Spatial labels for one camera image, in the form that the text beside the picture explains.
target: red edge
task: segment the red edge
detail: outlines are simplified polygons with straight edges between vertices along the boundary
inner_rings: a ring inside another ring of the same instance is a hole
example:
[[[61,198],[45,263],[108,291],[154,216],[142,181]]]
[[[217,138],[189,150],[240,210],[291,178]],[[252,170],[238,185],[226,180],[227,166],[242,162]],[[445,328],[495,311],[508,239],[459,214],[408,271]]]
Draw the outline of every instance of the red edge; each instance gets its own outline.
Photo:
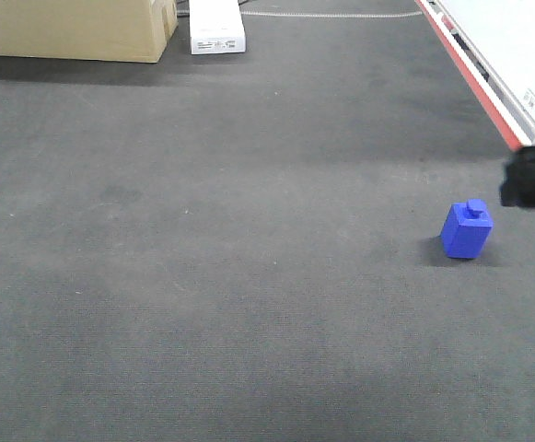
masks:
[[[519,141],[513,130],[510,128],[506,120],[503,118],[503,116],[500,114],[496,106],[493,104],[493,102],[488,98],[486,93],[483,91],[483,88],[478,83],[478,80],[473,76],[470,69],[466,64],[461,60],[459,55],[455,52],[453,47],[451,46],[449,40],[443,35],[443,32],[439,28],[439,26],[435,23],[433,18],[429,15],[429,12],[426,10],[425,6],[423,5],[423,2],[425,0],[415,0],[418,6],[421,8],[423,13],[425,14],[427,20],[431,24],[431,27],[435,31],[435,34],[437,37],[441,40],[441,43],[443,43],[443,46],[447,50],[449,56],[455,63],[455,65],[458,67],[459,71],[467,81],[468,85],[470,86],[471,90],[473,91],[476,98],[480,101],[482,104],[482,107],[496,126],[496,129],[498,129],[498,132],[502,135],[502,137],[505,139],[506,144],[511,150],[517,150],[522,146],[522,143]]]

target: blue cube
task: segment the blue cube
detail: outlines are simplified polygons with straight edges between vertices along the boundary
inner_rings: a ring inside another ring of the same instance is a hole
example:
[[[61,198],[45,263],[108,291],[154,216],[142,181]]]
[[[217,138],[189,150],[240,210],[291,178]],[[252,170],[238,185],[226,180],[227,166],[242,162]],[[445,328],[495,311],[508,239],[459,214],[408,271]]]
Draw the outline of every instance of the blue cube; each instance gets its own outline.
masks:
[[[493,226],[484,201],[453,204],[441,231],[445,253],[449,258],[477,258]]]

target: cardboard box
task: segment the cardboard box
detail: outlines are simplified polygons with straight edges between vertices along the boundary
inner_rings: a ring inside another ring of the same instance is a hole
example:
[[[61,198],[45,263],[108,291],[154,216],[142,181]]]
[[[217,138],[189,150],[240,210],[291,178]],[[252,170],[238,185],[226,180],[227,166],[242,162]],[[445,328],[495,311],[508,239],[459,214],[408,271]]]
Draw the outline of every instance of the cardboard box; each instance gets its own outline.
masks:
[[[0,0],[0,55],[155,63],[175,0]]]

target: black object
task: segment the black object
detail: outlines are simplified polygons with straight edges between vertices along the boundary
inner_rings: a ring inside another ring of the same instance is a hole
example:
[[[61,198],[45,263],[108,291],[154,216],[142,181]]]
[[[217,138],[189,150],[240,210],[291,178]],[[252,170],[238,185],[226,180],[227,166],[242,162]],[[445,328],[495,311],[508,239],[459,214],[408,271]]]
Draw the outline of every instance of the black object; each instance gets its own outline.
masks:
[[[500,186],[501,205],[535,207],[535,145],[521,147],[505,166]]]

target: black cable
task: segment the black cable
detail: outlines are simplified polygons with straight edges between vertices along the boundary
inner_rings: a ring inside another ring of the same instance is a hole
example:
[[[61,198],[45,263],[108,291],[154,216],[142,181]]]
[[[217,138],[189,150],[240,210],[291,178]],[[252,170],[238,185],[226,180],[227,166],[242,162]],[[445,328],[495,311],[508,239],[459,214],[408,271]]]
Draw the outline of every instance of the black cable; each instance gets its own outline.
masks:
[[[180,5],[180,4],[182,4],[182,3],[187,3],[188,1],[189,1],[189,0],[180,0],[179,2],[177,2],[177,5]],[[240,0],[240,1],[238,2],[238,5],[239,5],[239,6],[243,6],[245,3],[248,3],[248,2],[250,2],[250,1],[251,1],[251,0]],[[177,18],[187,18],[187,17],[189,17],[189,16],[190,16],[190,13],[189,13],[189,12],[184,12],[184,13],[182,13],[182,14],[178,14],[178,15],[177,15]]]

